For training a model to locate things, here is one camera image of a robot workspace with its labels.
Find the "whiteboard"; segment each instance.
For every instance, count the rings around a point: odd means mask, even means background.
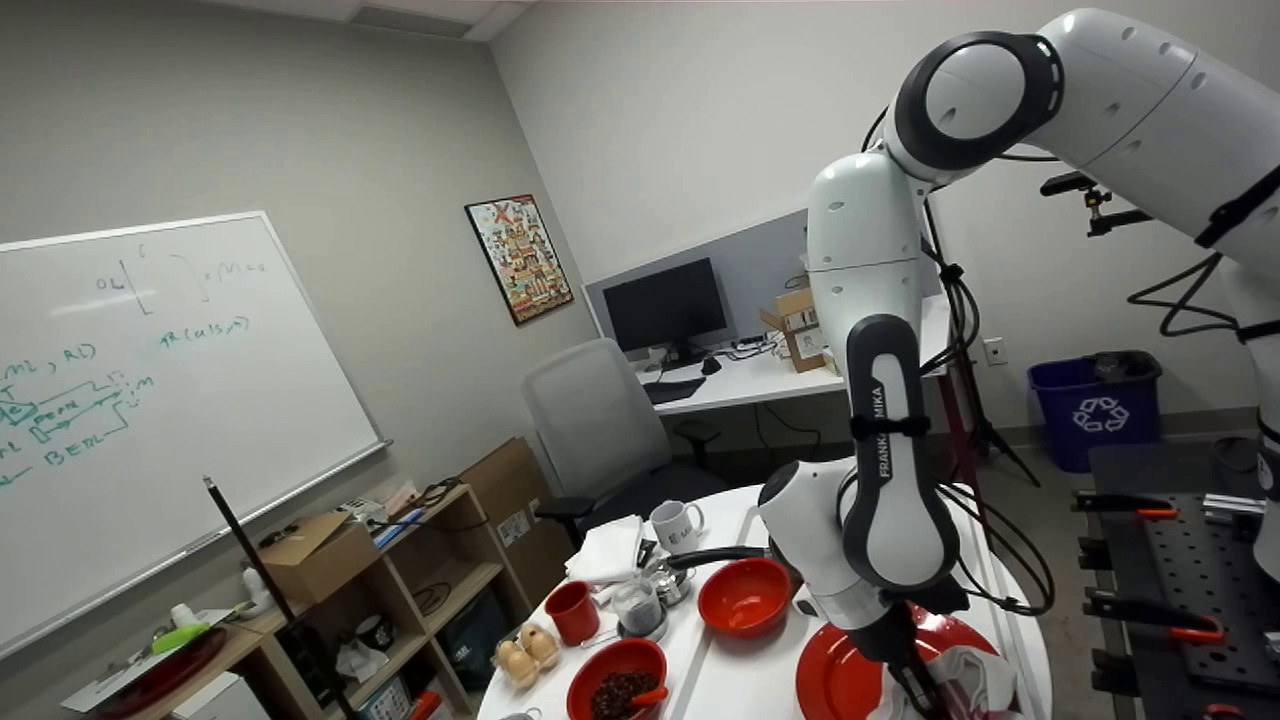
[[[266,214],[0,244],[0,657],[375,450]]]

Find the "computer monitor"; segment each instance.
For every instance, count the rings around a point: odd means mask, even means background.
[[[611,283],[605,310],[625,352],[667,345],[666,365],[697,365],[693,342],[727,328],[714,262]]]

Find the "blue recycling bin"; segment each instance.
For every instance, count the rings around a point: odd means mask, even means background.
[[[1087,471],[1087,450],[1160,444],[1160,365],[1150,352],[1098,352],[1029,369],[1057,470]]]

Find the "wall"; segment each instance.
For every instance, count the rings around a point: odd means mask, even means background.
[[[3,4],[0,95],[0,240],[242,209],[276,220],[393,450],[272,521],[459,471],[525,433],[525,369],[593,333],[585,306],[514,328],[464,220],[467,202],[546,195],[485,49],[206,4],[24,0]],[[0,659],[0,717],[60,717],[176,601],[232,601],[237,562],[218,544]]]
[[[495,43],[527,149],[587,281],[803,209],[809,182],[853,152],[901,78],[941,40],[1039,29],[1069,0],[826,0],[826,4],[536,4]],[[1228,63],[1280,85],[1267,0],[1111,0]],[[998,426],[1029,426],[1025,369],[1098,350],[1166,360],[1166,410],[1245,410],[1237,342],[1160,342],[1126,298],[1199,252],[1132,228],[1083,240],[1080,202],[1039,202],[1059,164],[992,164],[941,193],[952,262],[1006,335],[980,385]]]

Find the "papers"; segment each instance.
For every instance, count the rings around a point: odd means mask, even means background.
[[[621,581],[621,575],[635,574],[641,527],[645,527],[641,518],[621,518],[621,521],[598,524],[585,536],[585,549],[565,562],[565,575],[605,584],[605,581]]]

